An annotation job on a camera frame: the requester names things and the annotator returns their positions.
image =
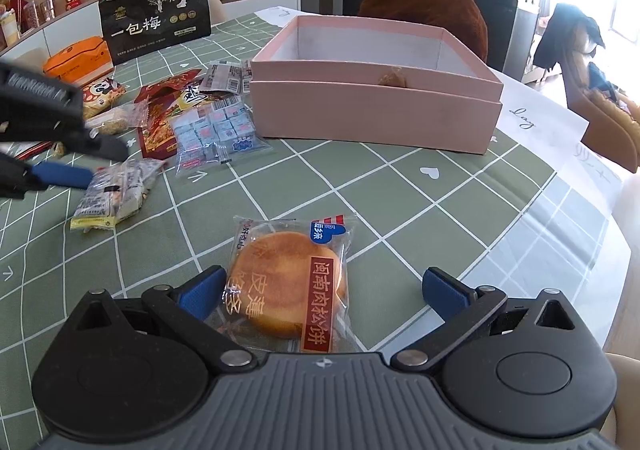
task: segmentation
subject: blue gripper pad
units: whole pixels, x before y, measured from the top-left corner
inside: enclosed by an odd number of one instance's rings
[[[220,303],[226,286],[226,271],[220,266],[212,266],[179,287],[178,305],[205,321]]]
[[[430,269],[422,275],[422,298],[444,321],[449,321],[462,309],[471,305],[467,295]]]
[[[73,167],[63,163],[45,162],[31,167],[31,173],[49,186],[64,186],[86,190],[94,177],[87,168]]]

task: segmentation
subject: round pastry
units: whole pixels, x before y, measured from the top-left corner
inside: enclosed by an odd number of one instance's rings
[[[246,315],[264,334],[300,337],[313,256],[334,259],[335,311],[346,295],[340,260],[327,246],[295,231],[270,233],[240,250],[229,273],[228,286],[235,299],[232,309]]]

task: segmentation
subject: screw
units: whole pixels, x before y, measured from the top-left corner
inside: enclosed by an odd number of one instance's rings
[[[407,349],[396,354],[396,359],[407,367],[418,367],[429,361],[429,356],[416,349]]]
[[[226,351],[220,356],[220,361],[227,367],[244,367],[251,363],[252,356],[247,351]]]

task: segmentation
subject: table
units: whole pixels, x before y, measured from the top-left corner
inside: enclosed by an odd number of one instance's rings
[[[280,29],[273,22],[291,17],[290,10],[278,11],[264,14],[271,23],[247,15],[214,27],[207,38],[119,65],[115,78],[129,91],[123,102],[141,85],[171,74],[212,60],[251,58]],[[506,85],[507,99],[511,89],[519,90]],[[510,108],[505,103],[506,113]],[[498,127],[510,129],[508,120],[520,118],[513,112]],[[430,265],[473,287],[493,284],[514,297],[556,287],[574,303],[593,307],[590,277],[610,242],[608,215],[558,176],[571,153],[561,160],[562,147],[555,145],[553,160],[540,150],[543,160],[521,144],[533,141],[518,133],[528,129],[502,130],[495,130],[484,156],[274,139],[266,155],[188,179],[176,178],[170,164],[142,210],[116,231],[69,231],[79,191],[55,188],[4,203],[0,426],[6,437],[0,433],[0,446],[6,440],[12,450],[26,449],[46,434],[31,400],[30,376],[87,290],[138,297],[156,284],[179,285],[212,264],[227,267],[236,215],[358,216],[348,252],[355,350],[389,357],[440,324],[420,292],[421,274]],[[553,133],[545,130],[540,133]],[[139,157],[137,133],[122,137]],[[78,155],[63,162],[105,165]]]

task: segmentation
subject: pink gift box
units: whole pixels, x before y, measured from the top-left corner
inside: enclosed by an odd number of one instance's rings
[[[297,16],[252,70],[255,128],[264,137],[482,154],[502,109],[492,71],[446,30],[421,24]],[[394,71],[407,88],[379,85]]]

